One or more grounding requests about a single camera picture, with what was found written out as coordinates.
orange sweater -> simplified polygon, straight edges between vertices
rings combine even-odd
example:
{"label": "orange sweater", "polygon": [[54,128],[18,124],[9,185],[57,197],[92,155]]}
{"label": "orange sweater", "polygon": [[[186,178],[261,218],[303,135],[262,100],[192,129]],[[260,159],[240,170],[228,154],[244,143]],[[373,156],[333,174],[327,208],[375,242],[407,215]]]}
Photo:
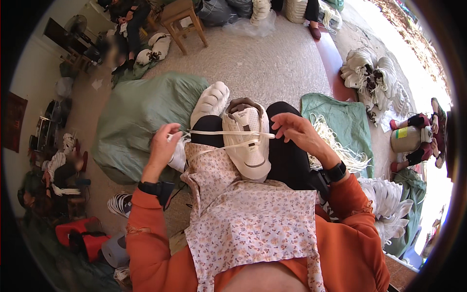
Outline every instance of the orange sweater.
{"label": "orange sweater", "polygon": [[[164,215],[156,196],[136,189],[127,226],[127,251],[135,292],[196,291],[198,281],[188,246],[170,256]],[[375,216],[354,175],[331,188],[329,205],[341,223],[329,222],[316,206],[316,238],[323,281],[329,292],[384,292],[389,272]],[[306,258],[282,260],[308,286]],[[214,289],[221,291],[245,266],[218,274]]]}

black wristband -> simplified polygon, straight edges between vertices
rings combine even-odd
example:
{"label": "black wristband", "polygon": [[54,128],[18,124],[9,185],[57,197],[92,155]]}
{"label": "black wristband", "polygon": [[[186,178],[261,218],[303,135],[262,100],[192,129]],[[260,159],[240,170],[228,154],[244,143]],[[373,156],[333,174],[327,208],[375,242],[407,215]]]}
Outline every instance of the black wristband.
{"label": "black wristband", "polygon": [[322,169],[319,172],[323,175],[326,183],[330,185],[331,183],[336,183],[346,176],[346,165],[341,161],[336,166],[331,169],[325,170]]}
{"label": "black wristband", "polygon": [[140,191],[157,197],[159,204],[161,204],[164,211],[169,207],[169,198],[170,194],[172,194],[172,191],[174,190],[174,187],[174,183],[168,183],[165,181],[157,183],[149,183],[147,181],[142,183],[140,181],[138,184],[138,189],[140,189]]}

red sleeve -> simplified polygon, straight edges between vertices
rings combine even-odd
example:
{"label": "red sleeve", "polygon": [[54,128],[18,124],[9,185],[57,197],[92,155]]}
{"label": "red sleeve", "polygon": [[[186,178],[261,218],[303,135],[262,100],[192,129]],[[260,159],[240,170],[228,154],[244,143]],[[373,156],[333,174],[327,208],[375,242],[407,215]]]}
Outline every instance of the red sleeve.
{"label": "red sleeve", "polygon": [[127,252],[134,291],[141,285],[162,287],[170,259],[169,240],[162,207],[156,196],[136,189],[127,225]]}
{"label": "red sleeve", "polygon": [[390,275],[381,249],[381,239],[374,226],[375,215],[355,175],[331,187],[329,206],[342,224],[357,230],[363,258],[373,270],[376,288],[380,292],[386,291]]}

floral fabric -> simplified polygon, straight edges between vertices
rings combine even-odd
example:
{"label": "floral fabric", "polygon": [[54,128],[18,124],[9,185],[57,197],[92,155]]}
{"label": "floral fabric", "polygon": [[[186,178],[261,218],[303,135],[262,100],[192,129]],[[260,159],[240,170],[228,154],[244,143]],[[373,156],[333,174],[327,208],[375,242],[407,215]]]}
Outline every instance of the floral fabric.
{"label": "floral fabric", "polygon": [[[188,161],[212,146],[186,143]],[[294,191],[274,180],[241,180],[225,150],[197,156],[181,176],[193,195],[185,230],[198,291],[235,266],[306,257],[310,291],[324,292],[315,231],[316,191]]]}

red floor tile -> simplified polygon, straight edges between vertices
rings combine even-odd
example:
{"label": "red floor tile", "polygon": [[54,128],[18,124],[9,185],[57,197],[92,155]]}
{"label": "red floor tile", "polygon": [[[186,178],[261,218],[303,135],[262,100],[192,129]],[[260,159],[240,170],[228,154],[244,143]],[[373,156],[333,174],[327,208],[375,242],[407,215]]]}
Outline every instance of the red floor tile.
{"label": "red floor tile", "polygon": [[323,61],[333,97],[340,101],[357,101],[357,91],[354,88],[345,87],[344,80],[340,77],[342,58],[331,35],[325,28],[320,28],[320,31],[321,39],[315,40],[315,43]]}

